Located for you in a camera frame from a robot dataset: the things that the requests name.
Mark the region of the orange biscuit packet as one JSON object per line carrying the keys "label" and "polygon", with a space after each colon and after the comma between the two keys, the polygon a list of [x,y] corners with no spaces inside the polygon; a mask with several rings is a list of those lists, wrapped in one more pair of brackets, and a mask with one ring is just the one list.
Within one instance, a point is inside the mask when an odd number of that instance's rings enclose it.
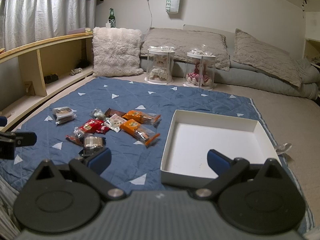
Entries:
{"label": "orange biscuit packet", "polygon": [[121,124],[120,128],[124,130],[127,134],[131,135],[146,147],[149,147],[155,142],[155,140],[160,136],[159,133],[156,133],[137,121],[130,119]]}
{"label": "orange biscuit packet", "polygon": [[155,125],[161,118],[159,114],[144,113],[138,110],[128,111],[122,116],[126,120],[135,120],[140,124]]}

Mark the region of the crumpled clear plastic wrapper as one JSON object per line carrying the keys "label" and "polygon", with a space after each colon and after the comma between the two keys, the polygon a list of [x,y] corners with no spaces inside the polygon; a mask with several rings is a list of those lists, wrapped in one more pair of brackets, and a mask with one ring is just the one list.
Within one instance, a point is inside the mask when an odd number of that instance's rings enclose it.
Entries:
{"label": "crumpled clear plastic wrapper", "polygon": [[274,147],[274,150],[276,151],[277,155],[282,155],[282,154],[289,152],[289,150],[291,150],[291,148],[292,148],[291,143],[284,143],[281,145],[276,145]]}

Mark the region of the fluffy white pillow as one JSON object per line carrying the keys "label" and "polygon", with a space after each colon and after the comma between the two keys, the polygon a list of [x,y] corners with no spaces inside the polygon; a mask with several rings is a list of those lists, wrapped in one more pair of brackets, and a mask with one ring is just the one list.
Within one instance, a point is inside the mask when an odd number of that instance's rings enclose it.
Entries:
{"label": "fluffy white pillow", "polygon": [[142,32],[137,29],[95,27],[93,29],[93,72],[115,77],[143,74],[140,67]]}

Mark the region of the green glass bottle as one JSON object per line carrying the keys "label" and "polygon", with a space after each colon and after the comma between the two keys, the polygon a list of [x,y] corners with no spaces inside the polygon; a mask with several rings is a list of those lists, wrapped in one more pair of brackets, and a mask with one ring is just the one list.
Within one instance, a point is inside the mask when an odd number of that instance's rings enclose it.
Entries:
{"label": "green glass bottle", "polygon": [[108,17],[108,23],[110,24],[111,28],[115,28],[116,27],[116,17],[114,15],[114,9],[110,8],[110,14]]}

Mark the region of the clear green candy packet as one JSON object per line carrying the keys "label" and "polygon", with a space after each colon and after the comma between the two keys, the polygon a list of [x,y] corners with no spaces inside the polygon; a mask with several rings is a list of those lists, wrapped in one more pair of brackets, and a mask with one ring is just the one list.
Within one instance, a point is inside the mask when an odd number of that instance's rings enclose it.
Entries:
{"label": "clear green candy packet", "polygon": [[106,115],[103,113],[101,109],[98,109],[98,108],[91,111],[90,116],[93,119],[102,120],[102,121],[106,120]]}

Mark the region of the dark brownie cake packet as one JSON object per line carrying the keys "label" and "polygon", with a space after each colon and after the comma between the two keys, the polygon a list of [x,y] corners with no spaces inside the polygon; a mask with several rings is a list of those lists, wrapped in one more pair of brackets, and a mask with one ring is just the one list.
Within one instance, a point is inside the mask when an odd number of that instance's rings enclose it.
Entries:
{"label": "dark brownie cake packet", "polygon": [[83,139],[83,148],[79,152],[81,157],[89,157],[96,152],[99,152],[106,145],[106,139],[104,137],[97,137],[93,134],[86,135]]}

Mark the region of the grey window curtain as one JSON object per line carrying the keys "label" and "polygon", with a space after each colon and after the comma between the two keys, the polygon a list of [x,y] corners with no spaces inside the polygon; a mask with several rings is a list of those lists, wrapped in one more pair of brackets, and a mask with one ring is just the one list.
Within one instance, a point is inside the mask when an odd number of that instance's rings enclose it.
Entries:
{"label": "grey window curtain", "polygon": [[11,50],[94,28],[97,0],[1,0],[1,47]]}

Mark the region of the grey folded duvet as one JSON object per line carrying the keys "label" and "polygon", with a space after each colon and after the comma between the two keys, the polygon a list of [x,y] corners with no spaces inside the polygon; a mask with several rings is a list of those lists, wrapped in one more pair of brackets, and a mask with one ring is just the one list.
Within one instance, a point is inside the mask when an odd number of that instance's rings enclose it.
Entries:
{"label": "grey folded duvet", "polygon": [[[184,77],[185,62],[186,61],[177,61],[174,59],[172,77]],[[140,67],[144,71],[146,71],[147,64],[147,57],[140,56]],[[214,84],[223,83],[227,85],[244,86],[277,94],[309,98],[312,100],[315,100],[318,97],[319,75],[316,76],[315,81],[306,82],[306,80],[303,79],[301,87],[297,88],[262,70],[255,71],[253,69],[239,68],[239,65],[240,64],[232,61],[228,71],[215,68]]]}

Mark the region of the wooden wall shelf right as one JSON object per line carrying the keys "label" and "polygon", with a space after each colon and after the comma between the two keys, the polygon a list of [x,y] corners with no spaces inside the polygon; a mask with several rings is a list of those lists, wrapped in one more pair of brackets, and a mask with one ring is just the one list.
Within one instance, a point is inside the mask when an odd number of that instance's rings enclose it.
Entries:
{"label": "wooden wall shelf right", "polygon": [[319,12],[305,13],[304,58],[319,68]]}

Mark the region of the clear case pink doll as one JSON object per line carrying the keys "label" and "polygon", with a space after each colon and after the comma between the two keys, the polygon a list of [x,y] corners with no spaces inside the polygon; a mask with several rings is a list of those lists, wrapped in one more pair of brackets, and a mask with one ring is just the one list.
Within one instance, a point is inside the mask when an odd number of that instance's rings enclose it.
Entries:
{"label": "clear case pink doll", "polygon": [[216,56],[203,44],[201,48],[193,48],[187,52],[185,62],[185,87],[194,87],[204,90],[214,88]]}

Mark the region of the clear pastry cake packet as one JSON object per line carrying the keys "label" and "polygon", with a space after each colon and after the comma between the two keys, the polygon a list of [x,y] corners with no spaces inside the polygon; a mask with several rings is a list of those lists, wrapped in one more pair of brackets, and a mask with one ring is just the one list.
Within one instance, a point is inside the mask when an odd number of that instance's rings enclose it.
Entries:
{"label": "clear pastry cake packet", "polygon": [[52,110],[57,125],[64,124],[76,118],[76,114],[70,107],[56,107]]}

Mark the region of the beige quilted pillow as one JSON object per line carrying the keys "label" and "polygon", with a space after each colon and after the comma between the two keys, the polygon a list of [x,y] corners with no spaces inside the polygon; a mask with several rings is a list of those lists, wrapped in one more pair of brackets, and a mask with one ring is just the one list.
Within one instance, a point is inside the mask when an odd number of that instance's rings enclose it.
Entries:
{"label": "beige quilted pillow", "polygon": [[240,29],[235,30],[232,58],[237,63],[250,65],[297,88],[302,85],[299,68],[294,59]]}
{"label": "beige quilted pillow", "polygon": [[170,46],[175,48],[175,60],[186,61],[187,52],[202,49],[216,56],[215,67],[228,71],[231,65],[225,36],[208,31],[152,28],[147,33],[140,50],[141,57],[147,57],[150,46]]}

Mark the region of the white printed snack sachet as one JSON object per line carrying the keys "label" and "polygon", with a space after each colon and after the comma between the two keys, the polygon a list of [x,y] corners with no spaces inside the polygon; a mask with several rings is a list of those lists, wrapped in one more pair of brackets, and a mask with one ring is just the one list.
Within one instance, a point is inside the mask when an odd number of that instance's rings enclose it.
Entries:
{"label": "white printed snack sachet", "polygon": [[106,118],[104,125],[106,127],[108,127],[109,129],[118,133],[121,130],[121,125],[125,122],[126,122],[126,120],[124,118],[119,117],[116,114],[114,114],[110,118]]}

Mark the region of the small red snack packet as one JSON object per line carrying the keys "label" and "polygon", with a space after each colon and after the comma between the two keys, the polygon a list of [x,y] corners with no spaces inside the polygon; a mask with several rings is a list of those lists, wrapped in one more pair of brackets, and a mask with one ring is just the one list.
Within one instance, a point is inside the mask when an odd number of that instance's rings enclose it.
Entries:
{"label": "small red snack packet", "polygon": [[75,137],[75,136],[71,136],[71,135],[67,135],[66,136],[66,140],[78,145],[78,146],[83,146],[83,142],[81,139],[79,139],[78,137]]}

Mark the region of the beige quilted pillow left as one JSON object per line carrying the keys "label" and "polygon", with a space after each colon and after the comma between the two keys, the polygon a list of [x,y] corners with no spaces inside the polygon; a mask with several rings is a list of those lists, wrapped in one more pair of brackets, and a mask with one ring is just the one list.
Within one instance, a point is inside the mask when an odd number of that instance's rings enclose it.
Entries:
{"label": "beige quilted pillow left", "polygon": [[175,60],[186,61],[187,52],[202,49],[216,56],[215,67],[228,71],[231,65],[225,36],[208,31],[152,28],[147,33],[140,50],[141,57],[147,57],[150,46],[170,46],[175,48]]}

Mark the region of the brown chocolate packet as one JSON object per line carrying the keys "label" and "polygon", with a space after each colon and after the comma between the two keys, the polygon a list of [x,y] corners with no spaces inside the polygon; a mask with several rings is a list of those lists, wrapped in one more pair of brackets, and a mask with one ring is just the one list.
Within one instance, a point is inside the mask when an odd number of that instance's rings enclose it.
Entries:
{"label": "brown chocolate packet", "polygon": [[115,109],[111,109],[109,108],[106,112],[105,112],[105,116],[107,118],[110,118],[111,116],[113,116],[114,114],[116,114],[117,116],[119,117],[123,117],[126,112],[122,112],[122,111],[118,111],[118,110],[115,110]]}

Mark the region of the clear case white doll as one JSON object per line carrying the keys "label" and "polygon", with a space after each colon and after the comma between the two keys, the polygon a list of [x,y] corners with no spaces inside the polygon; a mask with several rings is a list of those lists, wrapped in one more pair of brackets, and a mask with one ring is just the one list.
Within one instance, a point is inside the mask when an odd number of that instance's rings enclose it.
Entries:
{"label": "clear case white doll", "polygon": [[145,81],[167,85],[172,82],[175,48],[171,46],[149,46]]}

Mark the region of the wooden bedside shelf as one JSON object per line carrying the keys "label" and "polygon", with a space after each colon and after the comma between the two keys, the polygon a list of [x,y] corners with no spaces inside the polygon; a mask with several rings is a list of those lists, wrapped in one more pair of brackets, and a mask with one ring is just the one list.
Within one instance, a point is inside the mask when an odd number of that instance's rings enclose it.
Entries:
{"label": "wooden bedside shelf", "polygon": [[93,33],[63,35],[1,53],[1,64],[17,60],[25,94],[1,111],[5,132],[64,89],[93,73]]}

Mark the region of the white shallow cardboard box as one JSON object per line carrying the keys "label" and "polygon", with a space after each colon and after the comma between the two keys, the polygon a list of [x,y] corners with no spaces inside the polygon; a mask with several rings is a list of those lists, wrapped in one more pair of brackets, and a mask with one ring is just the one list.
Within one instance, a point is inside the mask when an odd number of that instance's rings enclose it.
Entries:
{"label": "white shallow cardboard box", "polygon": [[176,110],[161,161],[161,183],[203,187],[217,174],[207,161],[209,150],[252,164],[278,155],[260,122],[233,116]]}

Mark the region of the beige quilted pillow right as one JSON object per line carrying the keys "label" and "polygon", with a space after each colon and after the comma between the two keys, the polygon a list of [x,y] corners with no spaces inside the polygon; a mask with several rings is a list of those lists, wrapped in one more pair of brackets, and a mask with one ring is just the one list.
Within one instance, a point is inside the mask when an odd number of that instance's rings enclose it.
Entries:
{"label": "beige quilted pillow right", "polygon": [[237,63],[250,65],[297,88],[302,85],[299,68],[294,59],[240,29],[235,30],[232,58]]}

